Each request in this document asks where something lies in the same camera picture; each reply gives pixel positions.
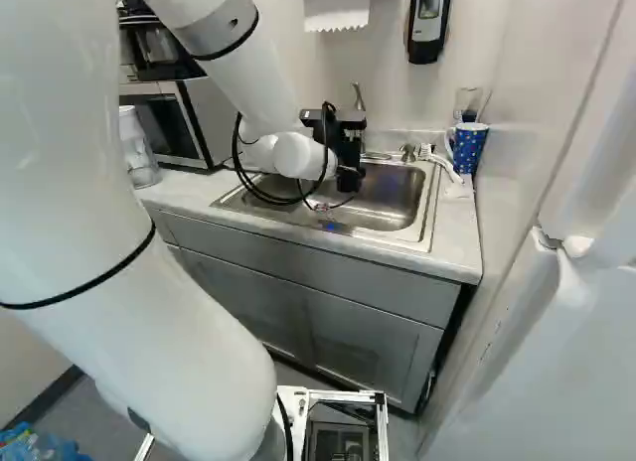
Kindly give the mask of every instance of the blue mug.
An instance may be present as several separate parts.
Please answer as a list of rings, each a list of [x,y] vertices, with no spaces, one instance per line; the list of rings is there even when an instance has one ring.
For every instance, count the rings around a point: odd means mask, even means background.
[[[472,175],[477,171],[489,129],[490,127],[484,123],[458,123],[451,129],[455,135],[455,144],[452,149],[447,144],[446,150],[457,173]]]

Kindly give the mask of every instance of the countertop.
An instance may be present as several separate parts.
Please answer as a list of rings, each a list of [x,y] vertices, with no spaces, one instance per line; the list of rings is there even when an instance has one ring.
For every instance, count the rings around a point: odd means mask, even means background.
[[[453,184],[442,172],[432,249],[422,252],[417,242],[412,244],[411,250],[211,208],[212,202],[239,185],[239,178],[230,170],[210,175],[175,170],[161,172],[161,183],[135,191],[148,208],[462,283],[476,285],[481,280],[479,231],[470,177],[465,178],[464,185],[468,190],[465,194],[469,196],[453,198],[448,193],[453,191]]]

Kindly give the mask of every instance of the plastic bag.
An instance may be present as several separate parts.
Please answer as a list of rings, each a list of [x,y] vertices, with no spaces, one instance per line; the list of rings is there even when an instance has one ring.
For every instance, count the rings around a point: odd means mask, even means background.
[[[91,461],[78,445],[53,434],[36,433],[28,423],[0,432],[0,461]]]

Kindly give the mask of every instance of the sink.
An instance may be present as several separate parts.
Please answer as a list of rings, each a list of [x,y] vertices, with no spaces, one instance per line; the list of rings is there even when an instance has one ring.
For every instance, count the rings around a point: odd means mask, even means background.
[[[363,160],[362,166],[367,170],[367,176],[359,193],[339,193],[336,182],[330,180],[307,197],[308,203],[314,208],[342,205],[329,211],[314,212],[303,203],[282,207],[269,205],[242,186],[219,198],[211,206],[295,226],[397,245],[411,246],[414,242],[424,242],[423,249],[430,250],[439,183],[436,167],[426,162],[404,164],[371,159]],[[260,175],[253,180],[260,189],[271,195],[298,197],[296,180],[280,175]],[[305,191],[311,184],[308,181],[301,182]]]

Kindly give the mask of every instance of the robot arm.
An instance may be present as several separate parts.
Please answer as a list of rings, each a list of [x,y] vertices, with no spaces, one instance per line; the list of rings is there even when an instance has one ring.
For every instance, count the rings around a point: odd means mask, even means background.
[[[148,1],[244,114],[242,138],[296,134],[250,0]],[[114,2],[2,0],[0,307],[188,459],[246,460],[270,426],[273,364],[130,189]]]
[[[318,179],[322,146],[300,132],[300,106],[253,1],[145,1],[242,114],[239,136],[250,159],[267,172]],[[331,150],[328,161],[330,178]]]

